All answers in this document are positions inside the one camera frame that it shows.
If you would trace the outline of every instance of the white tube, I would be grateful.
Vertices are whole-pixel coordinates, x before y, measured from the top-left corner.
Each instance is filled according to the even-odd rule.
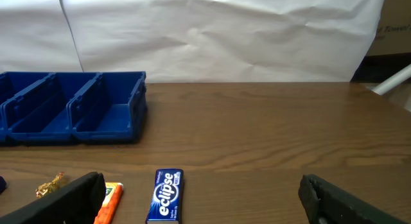
[[[393,89],[395,86],[404,82],[406,79],[411,77],[411,64],[405,67],[403,70],[396,73],[394,76],[386,79],[384,82],[380,83],[377,87],[373,88],[376,94],[382,95],[389,90]]]

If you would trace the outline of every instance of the blue plastic bin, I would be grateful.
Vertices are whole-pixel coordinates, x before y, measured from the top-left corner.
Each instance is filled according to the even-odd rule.
[[[145,72],[98,73],[69,103],[73,135],[83,141],[132,141],[146,110]]]
[[[7,134],[18,141],[68,141],[67,103],[96,73],[49,73],[3,103]]]
[[[20,90],[35,81],[47,76],[49,73],[2,73],[0,74],[0,104],[10,99]],[[0,112],[0,141],[6,139],[7,131],[3,125],[3,113]]]

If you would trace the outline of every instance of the wooden table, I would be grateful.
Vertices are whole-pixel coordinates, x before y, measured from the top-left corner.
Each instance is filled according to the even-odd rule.
[[[348,83],[149,84],[138,144],[0,148],[0,215],[60,172],[102,172],[125,193],[113,223],[144,223],[158,168],[186,173],[183,220],[308,223],[314,173],[411,222],[411,114]]]

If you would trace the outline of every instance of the orange wrapper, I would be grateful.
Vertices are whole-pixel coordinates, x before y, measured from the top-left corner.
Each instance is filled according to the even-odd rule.
[[[123,184],[118,182],[105,183],[105,198],[94,224],[110,224],[113,220],[121,195],[123,194]]]

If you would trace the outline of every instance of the wrinkled white paper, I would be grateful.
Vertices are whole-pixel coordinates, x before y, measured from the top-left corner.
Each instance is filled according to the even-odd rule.
[[[0,71],[82,71],[59,0],[0,0]]]
[[[150,82],[346,82],[383,0],[63,0],[84,71]]]

